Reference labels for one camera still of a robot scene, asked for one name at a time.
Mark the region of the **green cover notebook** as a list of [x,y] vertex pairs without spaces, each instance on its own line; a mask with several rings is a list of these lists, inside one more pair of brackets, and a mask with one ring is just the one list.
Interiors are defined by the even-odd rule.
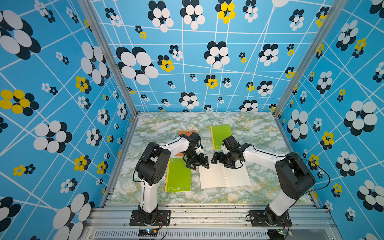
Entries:
[[210,126],[214,150],[221,150],[223,140],[232,135],[231,126]]
[[166,192],[190,192],[191,169],[182,158],[171,158],[167,167]]

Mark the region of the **orange cover notebook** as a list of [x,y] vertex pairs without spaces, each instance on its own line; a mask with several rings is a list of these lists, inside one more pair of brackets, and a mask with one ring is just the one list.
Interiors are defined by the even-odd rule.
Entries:
[[[191,131],[178,131],[178,136],[180,136],[180,135],[187,135],[188,137],[190,137],[192,133],[196,133],[196,132],[197,132],[196,130],[191,130]],[[181,158],[181,157],[183,157],[183,156],[184,156],[183,153],[178,153],[178,154],[176,155],[176,157],[178,157],[178,158]]]

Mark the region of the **right controller board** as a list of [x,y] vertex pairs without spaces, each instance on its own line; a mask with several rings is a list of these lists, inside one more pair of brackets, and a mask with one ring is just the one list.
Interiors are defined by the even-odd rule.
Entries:
[[283,230],[268,230],[270,240],[284,240],[285,234]]

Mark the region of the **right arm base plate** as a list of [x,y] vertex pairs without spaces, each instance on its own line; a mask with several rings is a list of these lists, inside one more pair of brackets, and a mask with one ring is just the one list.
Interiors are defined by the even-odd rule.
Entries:
[[288,212],[281,216],[268,211],[249,211],[246,221],[253,227],[292,227],[293,223]]

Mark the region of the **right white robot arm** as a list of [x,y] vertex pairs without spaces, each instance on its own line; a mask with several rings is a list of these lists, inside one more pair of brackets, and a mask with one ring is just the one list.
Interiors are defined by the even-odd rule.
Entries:
[[283,215],[316,183],[304,160],[293,152],[279,155],[244,144],[236,149],[215,152],[211,163],[235,169],[237,161],[258,164],[276,172],[281,190],[264,212],[264,221],[270,226],[280,223]]

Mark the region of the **controller board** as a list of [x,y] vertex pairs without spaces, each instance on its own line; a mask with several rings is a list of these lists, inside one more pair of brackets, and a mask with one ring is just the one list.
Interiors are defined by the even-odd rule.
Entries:
[[139,238],[156,238],[158,236],[157,229],[139,229]]
[[285,234],[283,230],[268,230],[270,240],[284,240]]

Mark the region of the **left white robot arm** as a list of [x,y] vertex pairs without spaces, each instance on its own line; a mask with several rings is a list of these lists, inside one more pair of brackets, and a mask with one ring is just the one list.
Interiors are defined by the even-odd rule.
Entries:
[[158,183],[164,177],[172,156],[183,154],[183,161],[190,170],[197,166],[209,169],[209,157],[204,155],[201,137],[196,132],[179,135],[167,143],[150,142],[135,167],[142,186],[138,205],[139,219],[151,225],[158,219]]

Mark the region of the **lined notebook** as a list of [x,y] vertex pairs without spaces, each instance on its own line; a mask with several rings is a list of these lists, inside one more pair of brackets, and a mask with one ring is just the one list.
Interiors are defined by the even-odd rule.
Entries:
[[209,169],[199,166],[199,173],[202,189],[251,185],[245,165],[239,169],[225,168],[222,164],[211,164]]

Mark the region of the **left controller board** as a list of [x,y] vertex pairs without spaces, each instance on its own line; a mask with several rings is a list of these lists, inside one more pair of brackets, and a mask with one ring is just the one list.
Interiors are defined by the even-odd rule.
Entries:
[[139,238],[156,238],[158,236],[157,229],[139,229]]

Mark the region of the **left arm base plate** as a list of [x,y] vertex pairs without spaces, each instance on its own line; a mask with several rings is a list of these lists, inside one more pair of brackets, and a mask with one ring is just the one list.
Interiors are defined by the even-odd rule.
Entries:
[[129,225],[138,227],[169,226],[170,220],[171,211],[169,210],[155,210],[153,213],[133,210]]

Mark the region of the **aluminium frame rail front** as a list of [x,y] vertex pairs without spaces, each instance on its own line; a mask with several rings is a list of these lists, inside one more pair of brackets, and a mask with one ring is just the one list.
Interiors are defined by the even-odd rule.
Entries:
[[[139,229],[130,226],[132,204],[109,204],[93,210],[81,237],[83,240],[145,240]],[[341,240],[331,213],[315,205],[295,205],[289,210],[292,227],[253,227],[246,221],[256,204],[165,204],[160,210],[171,211],[170,225],[162,227],[156,240],[269,240],[268,230],[283,230],[285,240]]]

